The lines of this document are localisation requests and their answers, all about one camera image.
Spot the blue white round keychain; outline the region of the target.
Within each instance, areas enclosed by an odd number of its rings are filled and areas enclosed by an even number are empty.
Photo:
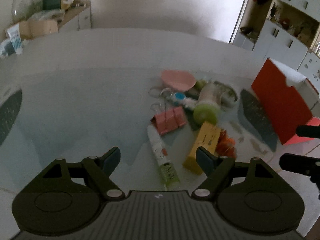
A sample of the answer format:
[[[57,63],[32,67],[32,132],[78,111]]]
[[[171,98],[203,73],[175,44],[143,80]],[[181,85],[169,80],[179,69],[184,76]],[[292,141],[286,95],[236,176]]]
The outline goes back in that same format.
[[[171,97],[174,105],[184,105],[186,96],[185,94],[181,93],[181,92],[174,92],[172,93],[172,97]]]

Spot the white blue packet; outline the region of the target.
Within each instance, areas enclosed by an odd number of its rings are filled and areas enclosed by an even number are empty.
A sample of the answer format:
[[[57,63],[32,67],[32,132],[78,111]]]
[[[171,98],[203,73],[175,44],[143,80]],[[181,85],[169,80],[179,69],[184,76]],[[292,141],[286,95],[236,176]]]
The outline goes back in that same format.
[[[22,40],[20,36],[20,28],[19,24],[15,24],[7,29],[7,35],[11,40],[11,44],[15,50],[17,55],[21,55],[23,53]]]

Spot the white green glue tube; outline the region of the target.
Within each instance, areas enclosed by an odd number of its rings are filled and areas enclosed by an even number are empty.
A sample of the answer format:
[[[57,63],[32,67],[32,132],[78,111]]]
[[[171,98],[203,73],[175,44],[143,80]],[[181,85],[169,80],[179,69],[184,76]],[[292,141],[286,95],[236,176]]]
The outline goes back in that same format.
[[[168,156],[164,142],[159,132],[152,124],[147,127],[147,134],[153,155],[155,156],[159,167],[159,172],[164,184],[164,188],[167,191],[174,190],[180,184],[180,179],[172,161]]]

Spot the brown cardboard box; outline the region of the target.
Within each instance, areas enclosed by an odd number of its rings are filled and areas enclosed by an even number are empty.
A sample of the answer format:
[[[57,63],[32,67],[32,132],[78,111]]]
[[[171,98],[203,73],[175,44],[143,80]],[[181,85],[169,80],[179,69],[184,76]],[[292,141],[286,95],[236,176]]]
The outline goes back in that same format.
[[[50,35],[59,31],[55,20],[22,21],[18,25],[21,37],[27,40]]]

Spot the green lidded clear jar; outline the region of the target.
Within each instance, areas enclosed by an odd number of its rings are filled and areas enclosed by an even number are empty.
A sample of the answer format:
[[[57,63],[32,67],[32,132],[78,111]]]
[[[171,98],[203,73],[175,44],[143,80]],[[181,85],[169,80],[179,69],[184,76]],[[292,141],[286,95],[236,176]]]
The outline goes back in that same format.
[[[201,89],[193,111],[193,119],[198,125],[201,126],[204,122],[217,124],[221,112],[221,96],[221,88],[213,82]]]

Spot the white wall cabinet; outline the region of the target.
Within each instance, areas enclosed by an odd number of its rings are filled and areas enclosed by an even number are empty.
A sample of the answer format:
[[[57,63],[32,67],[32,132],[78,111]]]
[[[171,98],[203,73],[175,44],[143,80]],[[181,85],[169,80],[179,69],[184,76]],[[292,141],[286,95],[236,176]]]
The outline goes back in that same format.
[[[244,0],[230,42],[297,70],[319,37],[319,0]]]

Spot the green tissue box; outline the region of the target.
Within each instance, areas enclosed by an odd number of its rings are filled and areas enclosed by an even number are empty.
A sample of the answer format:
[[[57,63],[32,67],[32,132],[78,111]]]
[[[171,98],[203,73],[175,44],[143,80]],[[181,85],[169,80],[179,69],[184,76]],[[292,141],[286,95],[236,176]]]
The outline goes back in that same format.
[[[43,10],[62,9],[67,10],[70,5],[66,3],[67,0],[43,0]]]

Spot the white wooden sideboard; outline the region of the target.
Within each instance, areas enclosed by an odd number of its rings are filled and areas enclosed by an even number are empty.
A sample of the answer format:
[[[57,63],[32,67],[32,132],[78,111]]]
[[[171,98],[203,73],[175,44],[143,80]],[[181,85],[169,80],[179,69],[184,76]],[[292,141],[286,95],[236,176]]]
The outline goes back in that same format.
[[[65,12],[64,18],[58,24],[58,32],[91,29],[91,1],[78,1]]]

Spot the pink heart-shaped dish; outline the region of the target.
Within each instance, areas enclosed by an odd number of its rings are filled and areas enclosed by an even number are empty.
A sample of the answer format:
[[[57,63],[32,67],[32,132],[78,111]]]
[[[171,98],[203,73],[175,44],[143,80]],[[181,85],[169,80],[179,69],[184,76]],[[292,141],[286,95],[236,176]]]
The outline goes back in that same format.
[[[182,70],[164,70],[161,72],[161,80],[166,87],[179,92],[188,91],[196,83],[196,79],[191,73]]]

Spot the red white storage box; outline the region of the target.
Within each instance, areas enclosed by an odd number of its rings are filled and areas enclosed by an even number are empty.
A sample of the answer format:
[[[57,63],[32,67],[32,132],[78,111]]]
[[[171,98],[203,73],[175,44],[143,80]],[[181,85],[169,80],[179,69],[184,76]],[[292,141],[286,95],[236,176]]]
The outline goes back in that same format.
[[[251,87],[282,145],[313,140],[296,134],[298,126],[319,126],[319,90],[305,75],[266,59]]]

